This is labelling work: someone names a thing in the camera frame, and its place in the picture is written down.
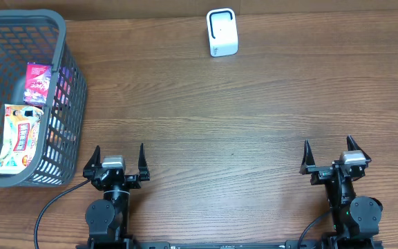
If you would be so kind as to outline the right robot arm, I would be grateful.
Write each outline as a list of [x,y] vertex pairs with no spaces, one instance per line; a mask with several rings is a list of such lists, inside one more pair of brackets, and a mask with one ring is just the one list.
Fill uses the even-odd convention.
[[366,175],[371,157],[358,146],[352,136],[346,138],[348,149],[329,166],[318,166],[309,141],[304,142],[300,174],[311,176],[312,185],[324,185],[330,209],[313,220],[299,237],[296,247],[303,245],[304,237],[314,225],[326,216],[332,217],[334,231],[324,233],[313,248],[382,248],[374,241],[379,234],[382,203],[369,196],[357,196],[353,182]]

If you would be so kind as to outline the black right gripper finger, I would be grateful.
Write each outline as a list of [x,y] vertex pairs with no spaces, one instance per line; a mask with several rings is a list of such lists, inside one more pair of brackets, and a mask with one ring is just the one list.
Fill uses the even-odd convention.
[[309,140],[304,142],[303,159],[301,163],[301,168],[299,170],[300,174],[308,174],[309,168],[316,167],[312,150],[309,144]]
[[372,161],[371,157],[369,157],[369,155],[367,155],[367,153],[362,150],[360,146],[358,146],[358,144],[355,142],[354,138],[351,135],[347,135],[346,142],[349,151],[360,151],[364,155],[367,163],[370,163]]

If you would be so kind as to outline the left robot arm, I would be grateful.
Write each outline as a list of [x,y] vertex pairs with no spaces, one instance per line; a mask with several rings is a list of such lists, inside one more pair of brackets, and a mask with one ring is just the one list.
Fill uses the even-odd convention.
[[86,209],[88,247],[140,248],[137,239],[129,233],[129,208],[131,190],[140,189],[142,182],[151,178],[144,145],[140,145],[138,173],[126,173],[123,156],[102,158],[101,149],[97,146],[84,167],[83,177],[102,192],[102,198],[93,201]]

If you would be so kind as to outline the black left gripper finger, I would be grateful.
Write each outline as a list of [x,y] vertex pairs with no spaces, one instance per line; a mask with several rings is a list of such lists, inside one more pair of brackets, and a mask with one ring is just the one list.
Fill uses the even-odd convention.
[[84,170],[95,170],[96,168],[98,168],[101,165],[100,156],[101,156],[101,149],[100,146],[97,145],[92,156],[84,166]]
[[139,179],[141,181],[149,181],[150,180],[150,171],[147,165],[147,161],[144,154],[144,144],[140,145],[140,154],[138,158],[138,170],[139,170]]

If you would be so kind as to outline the red purple tissue pack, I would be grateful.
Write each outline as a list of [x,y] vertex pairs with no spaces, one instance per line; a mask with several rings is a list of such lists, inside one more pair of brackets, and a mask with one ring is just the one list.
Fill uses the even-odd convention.
[[51,81],[50,65],[28,63],[26,68],[23,100],[26,104],[42,107],[45,105]]

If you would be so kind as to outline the cream snack bag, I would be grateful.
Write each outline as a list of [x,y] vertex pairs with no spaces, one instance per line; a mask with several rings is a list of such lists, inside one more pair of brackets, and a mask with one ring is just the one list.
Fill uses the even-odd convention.
[[0,174],[18,174],[31,163],[44,112],[30,105],[5,104]]

